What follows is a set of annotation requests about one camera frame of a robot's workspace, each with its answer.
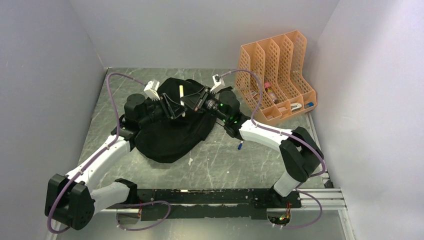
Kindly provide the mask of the thin white pen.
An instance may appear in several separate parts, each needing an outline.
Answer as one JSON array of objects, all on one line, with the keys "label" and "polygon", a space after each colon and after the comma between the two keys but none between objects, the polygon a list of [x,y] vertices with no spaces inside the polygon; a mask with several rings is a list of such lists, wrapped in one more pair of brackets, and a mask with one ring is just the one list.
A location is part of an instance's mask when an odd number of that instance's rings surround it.
[{"label": "thin white pen", "polygon": [[[179,97],[180,97],[180,104],[184,107],[185,103],[182,101],[182,97],[184,96],[184,86],[180,85],[179,86]],[[182,117],[186,116],[186,110],[184,110],[184,112],[181,114]]]}]

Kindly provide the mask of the black student backpack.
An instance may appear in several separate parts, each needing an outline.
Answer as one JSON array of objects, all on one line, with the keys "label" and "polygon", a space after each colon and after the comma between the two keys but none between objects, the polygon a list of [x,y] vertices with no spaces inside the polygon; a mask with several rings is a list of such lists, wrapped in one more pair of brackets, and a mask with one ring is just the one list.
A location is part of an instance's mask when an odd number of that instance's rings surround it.
[{"label": "black student backpack", "polygon": [[148,159],[158,163],[171,164],[190,152],[197,144],[204,141],[211,133],[217,117],[208,112],[196,113],[180,104],[179,86],[184,89],[184,96],[194,94],[203,87],[193,79],[178,79],[170,77],[157,90],[166,93],[175,103],[179,104],[178,118],[164,118],[147,127],[132,131],[129,138],[130,148],[137,149]]}]

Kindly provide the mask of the blue capped white pen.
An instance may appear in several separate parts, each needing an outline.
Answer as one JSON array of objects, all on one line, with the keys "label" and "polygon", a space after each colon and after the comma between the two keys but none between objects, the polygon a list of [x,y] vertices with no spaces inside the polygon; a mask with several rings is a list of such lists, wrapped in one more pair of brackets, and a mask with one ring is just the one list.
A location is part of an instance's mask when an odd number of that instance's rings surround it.
[{"label": "blue capped white pen", "polygon": [[238,149],[238,150],[241,150],[241,149],[242,149],[242,147],[243,147],[243,143],[244,143],[244,141],[243,141],[243,140],[239,143],[239,145],[238,145],[238,147],[237,147],[237,149]]}]

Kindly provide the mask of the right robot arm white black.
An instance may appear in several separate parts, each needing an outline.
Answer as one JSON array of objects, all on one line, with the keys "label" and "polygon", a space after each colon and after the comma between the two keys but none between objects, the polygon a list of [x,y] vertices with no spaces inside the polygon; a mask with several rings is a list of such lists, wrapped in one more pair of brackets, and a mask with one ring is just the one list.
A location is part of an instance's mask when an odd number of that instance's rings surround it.
[{"label": "right robot arm white black", "polygon": [[217,117],[230,137],[280,152],[285,171],[273,184],[269,197],[275,207],[287,203],[289,194],[305,183],[319,165],[324,165],[322,151],[305,128],[290,130],[256,122],[240,111],[240,102],[231,90],[222,91],[216,98],[204,87],[196,93],[180,96],[180,100],[194,112]]}]

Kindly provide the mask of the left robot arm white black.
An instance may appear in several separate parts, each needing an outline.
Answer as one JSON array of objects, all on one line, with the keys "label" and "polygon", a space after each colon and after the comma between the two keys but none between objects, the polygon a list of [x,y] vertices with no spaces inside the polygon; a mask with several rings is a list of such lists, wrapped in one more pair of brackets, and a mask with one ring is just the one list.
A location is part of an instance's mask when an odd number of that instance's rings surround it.
[{"label": "left robot arm white black", "polygon": [[68,229],[81,230],[98,212],[120,204],[126,208],[161,204],[167,206],[167,218],[172,206],[165,200],[140,201],[137,184],[119,178],[106,187],[96,189],[109,169],[136,146],[136,137],[149,123],[171,117],[170,99],[146,103],[141,94],[132,94],[124,105],[124,114],[116,118],[117,126],[106,141],[87,160],[66,175],[55,174],[47,184],[44,214],[47,229],[61,234]]}]

